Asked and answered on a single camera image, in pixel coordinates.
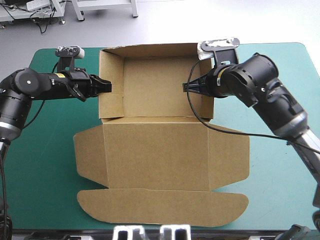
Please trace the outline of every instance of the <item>cardboard box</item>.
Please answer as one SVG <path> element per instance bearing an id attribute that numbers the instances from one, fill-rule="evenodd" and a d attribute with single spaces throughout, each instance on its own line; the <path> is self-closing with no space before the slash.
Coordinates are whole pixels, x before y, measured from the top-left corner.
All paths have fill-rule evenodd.
<path id="1" fill-rule="evenodd" d="M 99 96 L 102 125 L 74 137 L 78 173 L 109 189 L 78 193 L 81 207 L 110 223 L 221 226 L 248 206 L 240 193 L 211 192 L 249 175 L 249 137 L 203 126 L 182 83 L 197 61 L 197 44 L 105 49 L 100 77 L 112 93 Z M 211 62 L 195 68 L 205 74 Z M 192 94 L 202 117 L 213 99 Z"/>

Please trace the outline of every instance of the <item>wire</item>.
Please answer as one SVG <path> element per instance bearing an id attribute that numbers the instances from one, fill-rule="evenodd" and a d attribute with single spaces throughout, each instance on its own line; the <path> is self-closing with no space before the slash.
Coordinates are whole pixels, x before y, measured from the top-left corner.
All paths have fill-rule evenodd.
<path id="1" fill-rule="evenodd" d="M 315 152 L 317 154 L 320 154 L 320 151 L 311 148 L 307 145 L 301 144 L 299 142 L 294 141 L 293 139 L 289 139 L 289 138 L 285 138 L 285 137 L 279 137 L 279 136 L 272 136 L 272 135 L 266 135 L 266 134 L 257 134 L 257 133 L 247 133 L 247 132 L 237 132 L 237 131 L 228 131 L 228 130 L 222 130 L 216 127 L 213 127 L 212 125 L 209 125 L 208 123 L 206 123 L 201 116 L 198 114 L 198 112 L 196 111 L 194 105 L 191 102 L 191 98 L 190 98 L 190 92 L 189 92 L 189 85 L 190 85 L 190 80 L 192 77 L 192 74 L 194 72 L 195 67 L 201 62 L 201 60 L 198 60 L 191 68 L 190 70 L 190 74 L 188 77 L 188 82 L 186 84 L 186 96 L 188 98 L 188 102 L 189 105 L 191 107 L 191 110 L 193 112 L 193 114 L 195 115 L 195 117 L 203 124 L 205 125 L 207 128 L 212 129 L 214 131 L 220 132 L 220 133 L 225 133 L 225 134 L 233 134 L 233 135 L 242 135 L 242 136 L 253 136 L 253 137 L 262 137 L 262 138 L 270 138 L 270 139 L 278 139 L 278 140 L 284 140 L 284 141 L 288 141 L 290 144 L 294 144 L 294 145 L 298 145 L 300 147 L 306 148 L 312 152 Z"/>
<path id="2" fill-rule="evenodd" d="M 20 10 L 20 11 L 30 12 L 30 11 L 28 11 L 27 9 L 24 9 L 24 8 L 21 8 L 21 7 L 18 7 L 18 6 L 8 5 L 8 4 L 1 3 L 1 2 L 0 2 L 0 5 L 3 6 L 3 7 L 7 7 L 7 8 L 9 8 L 10 10 L 11 10 L 11 9 L 18 9 L 18 10 Z"/>
<path id="3" fill-rule="evenodd" d="M 1 4 L 1 6 L 3 7 L 3 9 L 9 14 L 9 16 L 12 18 L 12 20 L 16 20 L 11 13 L 6 9 L 6 7 L 4 5 Z"/>
<path id="4" fill-rule="evenodd" d="M 42 28 L 41 28 L 41 26 L 40 26 L 39 23 L 37 23 L 37 22 L 35 23 L 35 24 L 38 26 L 38 28 L 40 29 L 40 33 L 41 33 L 41 34 L 44 34 L 44 33 L 47 31 L 48 25 L 51 24 L 51 20 L 52 20 L 53 16 L 55 15 L 55 12 L 56 12 L 56 9 L 54 9 L 54 10 L 52 11 L 52 13 L 50 14 L 49 20 L 48 20 L 48 22 L 46 23 L 44 30 L 42 30 Z"/>
<path id="5" fill-rule="evenodd" d="M 0 168 L 1 168 L 1 178 L 2 178 L 2 195 L 3 195 L 3 216 L 4 216 L 4 224 L 3 224 L 3 240 L 7 239 L 7 189 L 6 189 L 6 176 L 4 169 L 3 158 L 0 155 Z"/>
<path id="6" fill-rule="evenodd" d="M 53 66 L 53 69 L 52 69 L 52 71 L 51 71 L 52 74 L 55 72 L 55 69 L 56 69 L 58 63 L 59 63 L 59 62 L 57 61 L 56 64 Z M 30 124 L 32 124 L 32 122 L 38 117 L 38 115 L 39 115 L 42 107 L 43 107 L 44 104 L 45 104 L 45 101 L 46 101 L 46 100 L 42 100 L 42 103 L 41 103 L 38 111 L 37 111 L 36 114 L 34 115 L 34 117 L 33 117 L 26 125 L 24 125 L 24 127 L 23 127 L 22 129 L 25 129 L 26 127 L 28 127 L 28 126 L 29 126 Z"/>
<path id="7" fill-rule="evenodd" d="M 41 103 L 41 105 L 40 105 L 40 107 L 39 107 L 39 109 L 38 109 L 38 111 L 36 112 L 36 114 L 34 115 L 34 117 L 26 124 L 26 125 L 24 125 L 24 127 L 22 128 L 22 129 L 25 129 L 26 127 L 28 127 L 30 124 L 32 124 L 33 123 L 33 121 L 38 117 L 38 115 L 39 115 L 39 113 L 40 113 L 40 111 L 41 111 L 41 109 L 42 109 L 42 107 L 44 106 L 44 104 L 45 104 L 45 101 L 46 100 L 42 100 L 42 103 Z"/>

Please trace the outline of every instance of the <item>silver metal part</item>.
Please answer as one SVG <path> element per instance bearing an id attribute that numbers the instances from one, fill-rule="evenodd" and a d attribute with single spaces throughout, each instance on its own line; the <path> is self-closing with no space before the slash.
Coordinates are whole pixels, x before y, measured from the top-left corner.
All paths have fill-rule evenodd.
<path id="1" fill-rule="evenodd" d="M 197 53 L 199 60 L 210 59 L 214 57 L 213 51 L 227 50 L 230 48 L 237 48 L 240 41 L 236 37 L 226 39 L 202 41 L 197 45 Z"/>
<path id="2" fill-rule="evenodd" d="M 295 140 L 299 144 L 306 145 L 312 149 L 320 151 L 320 139 L 309 129 Z M 320 155 L 305 147 L 292 143 L 293 148 L 298 153 L 312 176 L 320 185 Z"/>
<path id="3" fill-rule="evenodd" d="M 21 130 L 16 126 L 0 121 L 0 136 L 10 142 L 21 134 Z"/>
<path id="4" fill-rule="evenodd" d="M 80 49 L 79 54 L 75 57 L 76 59 L 83 59 L 85 57 L 85 50 L 79 46 L 77 46 Z"/>
<path id="5" fill-rule="evenodd" d="M 60 24 L 60 25 L 65 25 L 65 24 L 66 24 L 66 21 L 61 17 L 61 18 L 60 18 L 60 21 L 59 21 L 59 24 Z"/>
<path id="6" fill-rule="evenodd" d="M 142 225 L 119 225 L 113 229 L 112 240 L 149 240 Z"/>
<path id="7" fill-rule="evenodd" d="M 2 161 L 5 161 L 8 149 L 9 149 L 9 145 L 4 143 L 3 141 L 0 141 L 0 156 Z"/>
<path id="8" fill-rule="evenodd" d="M 297 136 L 304 133 L 307 129 L 307 120 L 308 114 L 303 111 L 286 125 L 278 128 L 277 130 L 273 131 L 273 134 L 278 137 L 293 137 L 296 138 Z"/>
<path id="9" fill-rule="evenodd" d="M 190 225 L 162 225 L 159 240 L 191 240 Z"/>

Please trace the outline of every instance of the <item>box flap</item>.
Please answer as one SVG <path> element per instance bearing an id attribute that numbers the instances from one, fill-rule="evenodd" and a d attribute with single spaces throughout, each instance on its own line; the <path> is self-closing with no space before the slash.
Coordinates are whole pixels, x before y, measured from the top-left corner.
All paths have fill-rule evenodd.
<path id="1" fill-rule="evenodd" d="M 76 169 L 80 176 L 108 186 L 108 168 L 103 126 L 77 133 L 73 137 Z"/>
<path id="2" fill-rule="evenodd" d="M 197 56 L 197 43 L 142 44 L 105 48 L 103 51 L 125 58 Z"/>
<path id="3" fill-rule="evenodd" d="M 228 224 L 248 206 L 243 194 L 208 191 L 83 190 L 77 200 L 87 214 L 103 222 L 204 227 Z"/>
<path id="4" fill-rule="evenodd" d="M 230 131 L 229 128 L 212 126 Z M 242 181 L 249 176 L 249 136 L 226 134 L 208 129 L 208 148 L 209 181 L 212 190 Z"/>

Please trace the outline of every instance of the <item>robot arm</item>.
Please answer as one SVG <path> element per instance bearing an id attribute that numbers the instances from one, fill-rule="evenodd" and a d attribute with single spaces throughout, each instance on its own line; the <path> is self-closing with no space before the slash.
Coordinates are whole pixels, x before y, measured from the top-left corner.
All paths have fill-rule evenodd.
<path id="1" fill-rule="evenodd" d="M 308 126 L 306 111 L 277 78 L 277 66 L 269 57 L 255 53 L 239 64 L 238 45 L 237 38 L 199 43 L 200 60 L 214 58 L 215 66 L 208 74 L 184 83 L 183 90 L 216 98 L 236 96 L 253 107 L 274 135 L 293 146 L 317 181 L 313 205 L 320 208 L 320 154 L 311 150 L 320 151 L 320 140 Z"/>
<path id="2" fill-rule="evenodd" d="M 7 145 L 20 136 L 33 100 L 77 98 L 85 101 L 112 90 L 110 81 L 75 68 L 83 58 L 78 46 L 58 47 L 57 73 L 38 73 L 30 68 L 13 72 L 0 82 L 0 142 Z"/>

